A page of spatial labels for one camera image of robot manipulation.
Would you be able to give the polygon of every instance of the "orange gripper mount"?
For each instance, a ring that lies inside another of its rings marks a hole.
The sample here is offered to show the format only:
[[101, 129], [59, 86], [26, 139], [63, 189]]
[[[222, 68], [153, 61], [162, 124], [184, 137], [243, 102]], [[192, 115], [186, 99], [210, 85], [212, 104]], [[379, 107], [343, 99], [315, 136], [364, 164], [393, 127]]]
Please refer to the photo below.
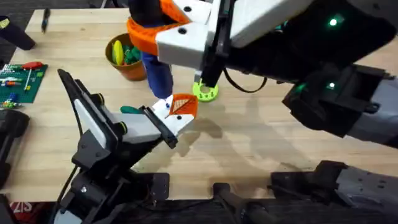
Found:
[[131, 43], [140, 51], [148, 54], [157, 55], [156, 34], [174, 27], [178, 27], [190, 22], [172, 0], [159, 0], [160, 7], [164, 14], [168, 15], [176, 24], [160, 26], [155, 28], [145, 28], [136, 23], [131, 17], [127, 20], [127, 30], [130, 35]]

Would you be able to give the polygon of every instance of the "green led light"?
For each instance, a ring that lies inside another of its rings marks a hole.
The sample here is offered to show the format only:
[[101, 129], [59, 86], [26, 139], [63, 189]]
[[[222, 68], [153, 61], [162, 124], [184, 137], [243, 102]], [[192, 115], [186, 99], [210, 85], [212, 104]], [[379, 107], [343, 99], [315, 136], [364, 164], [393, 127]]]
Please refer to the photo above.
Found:
[[329, 84], [326, 86], [326, 88], [328, 88], [329, 90], [334, 90], [335, 87], [336, 87], [336, 84], [335, 84], [335, 83], [329, 83]]
[[303, 83], [303, 84], [299, 85], [299, 86], [296, 88], [296, 92], [302, 92], [302, 91], [305, 89], [306, 86], [307, 86], [306, 83]]
[[337, 19], [330, 20], [329, 25], [336, 26], [337, 25]]

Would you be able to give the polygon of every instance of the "red component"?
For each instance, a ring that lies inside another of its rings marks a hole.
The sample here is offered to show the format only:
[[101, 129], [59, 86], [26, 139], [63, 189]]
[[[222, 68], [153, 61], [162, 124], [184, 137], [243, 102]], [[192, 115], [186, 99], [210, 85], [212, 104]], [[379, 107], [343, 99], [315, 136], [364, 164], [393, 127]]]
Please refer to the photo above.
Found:
[[22, 65], [23, 69], [38, 69], [41, 67], [43, 67], [42, 62], [29, 62], [29, 63]]

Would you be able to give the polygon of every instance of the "black cable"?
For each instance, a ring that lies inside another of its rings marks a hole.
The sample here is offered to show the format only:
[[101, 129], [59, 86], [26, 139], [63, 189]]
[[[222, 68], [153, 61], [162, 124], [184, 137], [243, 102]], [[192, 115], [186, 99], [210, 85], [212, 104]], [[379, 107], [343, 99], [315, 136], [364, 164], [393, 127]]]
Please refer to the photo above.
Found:
[[204, 200], [202, 202], [193, 203], [191, 205], [187, 205], [187, 206], [184, 206], [184, 207], [181, 207], [181, 208], [176, 208], [176, 209], [153, 209], [153, 208], [147, 208], [145, 206], [142, 206], [141, 204], [137, 204], [137, 206], [139, 208], [142, 208], [142, 209], [150, 211], [150, 212], [182, 212], [182, 211], [187, 210], [189, 208], [196, 207], [196, 206], [199, 206], [199, 205], [204, 205], [204, 204], [210, 203], [212, 201], [213, 201], [213, 199]]
[[234, 213], [228, 208], [227, 204], [225, 203], [225, 201], [221, 198], [218, 197], [218, 201], [219, 203], [223, 206], [223, 208], [226, 210], [226, 212], [228, 213], [229, 218], [231, 219], [231, 221], [233, 223], [236, 224], [236, 219], [235, 219], [235, 215]]
[[244, 93], [255, 93], [255, 92], [258, 92], [267, 84], [267, 78], [264, 78], [264, 80], [261, 83], [260, 88], [258, 88], [257, 90], [253, 90], [253, 91], [245, 90], [244, 88], [240, 87], [234, 80], [232, 80], [232, 78], [230, 77], [230, 75], [229, 75], [228, 71], [226, 70], [226, 68], [224, 68], [223, 71], [224, 71], [224, 74], [225, 74], [225, 78], [229, 81], [229, 83], [233, 87], [237, 88], [238, 90], [241, 90]]
[[[79, 115], [78, 115], [78, 113], [77, 113], [76, 108], [75, 108], [74, 105], [73, 105], [73, 101], [72, 101], [72, 99], [70, 98], [70, 96], [69, 96], [69, 100], [70, 100], [70, 103], [72, 104], [73, 113], [75, 114], [77, 126], [78, 126], [78, 129], [79, 129], [79, 135], [82, 136], [82, 135], [83, 135], [83, 129], [82, 129], [82, 127], [81, 127]], [[55, 216], [56, 216], [56, 214], [57, 214], [58, 207], [59, 207], [59, 205], [60, 205], [60, 203], [61, 203], [61, 200], [62, 200], [63, 196], [65, 195], [65, 192], [66, 192], [66, 190], [67, 190], [67, 188], [68, 188], [70, 182], [72, 181], [72, 178], [73, 178], [73, 176], [75, 175], [76, 171], [77, 171], [77, 166], [75, 165], [74, 168], [73, 168], [73, 170], [70, 172], [67, 181], [64, 183], [64, 185], [63, 185], [63, 187], [62, 187], [62, 190], [61, 190], [60, 194], [58, 195], [57, 201], [55, 202], [55, 205], [54, 205], [54, 207], [53, 207], [53, 209], [52, 209], [52, 211], [51, 211], [51, 216], [50, 216], [49, 224], [53, 224], [53, 223], [54, 223], [54, 220], [55, 220]]]

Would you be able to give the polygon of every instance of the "yellow object in bowl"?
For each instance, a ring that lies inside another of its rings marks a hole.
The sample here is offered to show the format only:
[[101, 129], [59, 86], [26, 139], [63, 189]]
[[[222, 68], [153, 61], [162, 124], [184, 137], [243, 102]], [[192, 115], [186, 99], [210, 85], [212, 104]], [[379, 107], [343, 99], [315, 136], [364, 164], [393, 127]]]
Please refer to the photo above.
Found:
[[122, 65], [124, 62], [123, 46], [120, 40], [115, 41], [113, 45], [114, 59], [116, 65]]

